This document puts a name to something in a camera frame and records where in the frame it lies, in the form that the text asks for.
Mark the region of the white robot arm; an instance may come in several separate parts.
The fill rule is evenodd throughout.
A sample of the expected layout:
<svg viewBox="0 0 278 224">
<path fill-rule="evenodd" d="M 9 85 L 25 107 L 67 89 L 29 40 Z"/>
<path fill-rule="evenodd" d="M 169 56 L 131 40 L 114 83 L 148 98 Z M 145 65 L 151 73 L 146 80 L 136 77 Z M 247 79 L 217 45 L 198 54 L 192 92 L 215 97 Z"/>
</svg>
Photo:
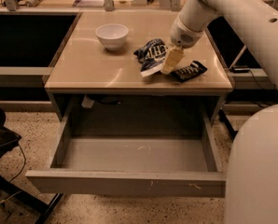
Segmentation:
<svg viewBox="0 0 278 224">
<path fill-rule="evenodd" d="M 161 72 L 169 74 L 206 25 L 222 16 L 278 90 L 278 10 L 262 0 L 187 0 L 171 30 L 173 46 Z M 229 154 L 224 224 L 278 224 L 278 105 L 249 118 Z"/>
</svg>

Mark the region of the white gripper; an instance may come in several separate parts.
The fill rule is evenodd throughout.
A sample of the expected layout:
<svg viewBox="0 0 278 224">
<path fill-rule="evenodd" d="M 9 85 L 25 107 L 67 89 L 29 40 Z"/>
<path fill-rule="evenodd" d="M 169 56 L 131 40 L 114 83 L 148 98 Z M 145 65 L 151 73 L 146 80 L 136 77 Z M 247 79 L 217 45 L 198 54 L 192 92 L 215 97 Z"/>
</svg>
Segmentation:
<svg viewBox="0 0 278 224">
<path fill-rule="evenodd" d="M 202 37 L 203 32 L 190 30 L 176 17 L 171 29 L 173 47 L 168 48 L 160 71 L 164 75 L 170 74 L 184 57 L 184 49 L 193 47 Z"/>
</svg>

